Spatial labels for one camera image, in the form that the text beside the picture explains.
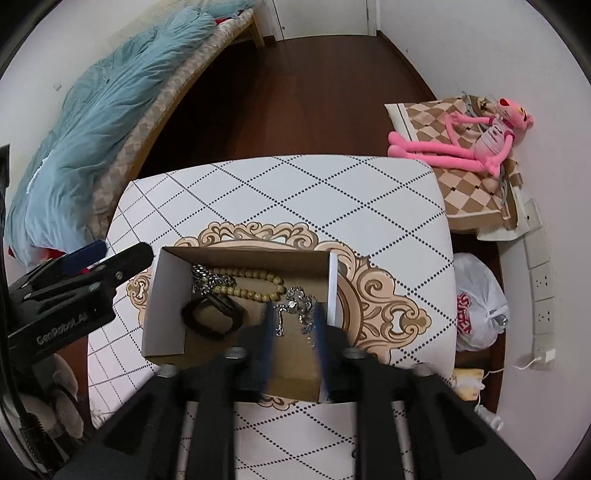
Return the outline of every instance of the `stuffed toy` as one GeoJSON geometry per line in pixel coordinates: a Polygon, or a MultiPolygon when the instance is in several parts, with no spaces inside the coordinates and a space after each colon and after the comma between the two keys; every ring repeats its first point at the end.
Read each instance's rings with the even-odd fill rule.
{"type": "Polygon", "coordinates": [[[515,141],[515,130],[527,130],[534,118],[513,100],[502,98],[496,104],[494,116],[467,116],[452,112],[446,116],[445,126],[453,145],[439,142],[411,142],[396,132],[388,135],[388,156],[417,158],[432,167],[458,168],[477,173],[488,172],[498,179],[501,163],[509,156],[515,141]],[[457,141],[453,125],[485,124],[488,129],[476,140],[472,148],[463,148],[457,141]],[[440,155],[425,155],[429,152],[440,155]]]}

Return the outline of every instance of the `bed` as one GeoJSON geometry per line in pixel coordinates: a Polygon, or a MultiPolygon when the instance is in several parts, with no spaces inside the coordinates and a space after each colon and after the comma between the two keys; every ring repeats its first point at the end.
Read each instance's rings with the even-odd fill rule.
{"type": "MultiPolygon", "coordinates": [[[[52,172],[50,170],[55,164],[55,161],[52,161],[52,155],[59,156],[59,148],[67,144],[67,141],[60,137],[58,142],[55,138],[57,133],[54,128],[41,144],[25,176],[21,179],[17,195],[7,217],[7,243],[17,260],[26,267],[32,268],[44,261],[51,250],[70,252],[95,239],[105,239],[123,190],[130,180],[137,177],[151,147],[170,115],[203,71],[230,43],[239,37],[252,38],[258,48],[264,46],[260,30],[255,22],[254,1],[252,0],[162,0],[115,34],[111,39],[112,44],[120,43],[121,45],[111,56],[101,61],[109,60],[109,67],[112,64],[118,66],[116,62],[120,56],[126,55],[126,48],[128,50],[130,48],[126,47],[128,43],[132,43],[138,36],[144,35],[146,31],[161,28],[162,24],[159,22],[167,22],[167,17],[170,18],[171,15],[176,17],[191,9],[195,9],[199,13],[199,19],[196,21],[202,19],[203,13],[210,14],[208,21],[203,21],[202,25],[199,25],[200,29],[196,28],[196,36],[202,35],[204,38],[200,38],[199,42],[187,43],[187,45],[194,45],[195,48],[192,48],[173,69],[165,73],[166,77],[157,85],[155,93],[153,92],[155,87],[150,86],[152,88],[150,101],[132,118],[131,124],[126,125],[121,122],[123,125],[121,139],[118,139],[115,149],[106,150],[100,161],[88,161],[86,163],[89,165],[87,165],[85,161],[93,154],[91,152],[82,159],[81,164],[78,164],[78,158],[74,157],[80,147],[92,145],[92,143],[77,139],[78,145],[76,145],[76,142],[68,139],[73,144],[73,146],[69,145],[70,152],[67,156],[69,163],[61,171],[52,172]],[[62,185],[61,182],[65,181],[62,177],[65,175],[70,175],[71,178],[67,180],[65,185],[62,185]],[[57,193],[56,185],[61,188],[57,193]],[[77,196],[74,201],[70,202],[74,205],[55,205],[62,202],[63,196],[70,195],[77,196]]],[[[178,25],[176,27],[177,31],[174,34],[179,34],[180,40],[186,40],[183,38],[183,34],[187,29],[179,29],[178,25]]],[[[138,52],[139,57],[142,51],[138,49],[138,52]]],[[[86,87],[84,82],[82,82],[82,87],[77,86],[85,76],[93,81],[97,72],[100,76],[101,69],[105,69],[100,62],[92,66],[70,90],[64,101],[64,110],[69,96],[73,95],[72,91],[83,90],[86,87]]],[[[114,84],[112,83],[109,88],[113,89],[114,84]]],[[[76,102],[70,102],[70,104],[74,106],[70,105],[67,113],[69,114],[70,110],[74,110],[76,113],[76,102]]],[[[58,133],[63,131],[69,133],[77,127],[76,124],[69,125],[67,121],[64,122],[65,116],[67,115],[63,113],[57,123],[61,128],[58,133]]],[[[102,125],[108,124],[109,121],[110,119],[103,121],[102,125]]],[[[111,130],[115,132],[115,135],[118,128],[117,121],[113,121],[113,125],[111,125],[111,130]]],[[[98,125],[91,125],[94,129],[102,126],[100,122],[95,123],[98,125]]]]}

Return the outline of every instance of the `silver chain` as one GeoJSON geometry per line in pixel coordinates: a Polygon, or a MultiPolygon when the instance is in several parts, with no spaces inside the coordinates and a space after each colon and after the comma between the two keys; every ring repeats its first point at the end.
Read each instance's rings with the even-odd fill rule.
{"type": "Polygon", "coordinates": [[[207,295],[217,286],[233,287],[236,280],[230,275],[218,275],[203,265],[193,265],[191,267],[191,276],[193,277],[193,295],[197,293],[207,295]]]}
{"type": "Polygon", "coordinates": [[[302,324],[301,332],[307,335],[308,341],[312,348],[315,347],[312,339],[312,330],[314,329],[313,319],[310,319],[310,314],[314,311],[316,303],[318,302],[312,295],[306,295],[301,287],[290,287],[285,294],[286,304],[275,305],[278,309],[278,325],[275,334],[278,337],[284,336],[283,329],[283,312],[296,314],[299,322],[302,324]]]}

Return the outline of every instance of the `power outlet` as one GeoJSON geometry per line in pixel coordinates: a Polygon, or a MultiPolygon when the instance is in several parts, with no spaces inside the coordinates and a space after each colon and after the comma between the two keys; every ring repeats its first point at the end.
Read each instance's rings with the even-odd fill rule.
{"type": "MultiPolygon", "coordinates": [[[[547,351],[552,350],[553,348],[556,348],[556,342],[554,340],[553,333],[548,333],[546,335],[534,335],[534,341],[531,350],[531,353],[534,356],[534,358],[538,356],[543,357],[547,351]]],[[[533,370],[550,371],[553,367],[554,360],[548,363],[544,363],[543,360],[540,360],[534,362],[530,368],[532,368],[533,370]]]]}
{"type": "Polygon", "coordinates": [[[534,335],[554,333],[554,299],[534,303],[534,335]]]}
{"type": "Polygon", "coordinates": [[[550,247],[543,228],[539,228],[525,236],[525,254],[527,266],[530,270],[550,261],[550,247]]]}
{"type": "Polygon", "coordinates": [[[532,268],[530,270],[530,277],[534,301],[554,297],[554,274],[550,262],[532,268]]]}
{"type": "Polygon", "coordinates": [[[540,213],[534,199],[530,199],[525,204],[525,219],[527,220],[527,225],[530,227],[530,232],[542,228],[542,220],[540,220],[540,213]]]}

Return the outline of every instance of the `jewelry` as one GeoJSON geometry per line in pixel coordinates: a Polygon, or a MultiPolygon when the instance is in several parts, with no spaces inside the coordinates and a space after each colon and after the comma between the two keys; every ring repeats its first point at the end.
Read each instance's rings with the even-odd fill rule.
{"type": "Polygon", "coordinates": [[[214,295],[207,293],[205,295],[197,293],[191,301],[181,309],[181,318],[184,324],[202,337],[215,340],[217,342],[242,327],[244,317],[244,308],[225,295],[214,295]],[[232,326],[226,332],[218,332],[208,325],[204,325],[199,320],[199,312],[207,306],[217,308],[224,316],[230,318],[232,326]]]}
{"type": "Polygon", "coordinates": [[[307,335],[308,342],[312,348],[315,347],[314,340],[312,340],[312,330],[314,329],[314,321],[310,320],[310,313],[313,312],[318,301],[312,295],[306,295],[306,292],[301,287],[291,287],[285,295],[287,304],[275,305],[278,309],[278,325],[275,334],[278,337],[284,336],[283,330],[283,312],[295,313],[298,320],[302,324],[301,332],[307,335]]]}
{"type": "Polygon", "coordinates": [[[207,268],[203,265],[191,267],[193,277],[193,294],[222,294],[243,299],[266,303],[268,301],[279,301],[285,293],[283,279],[273,273],[264,270],[251,270],[246,268],[207,268]],[[236,286],[236,278],[255,278],[265,280],[276,285],[271,293],[259,293],[236,286]]]}

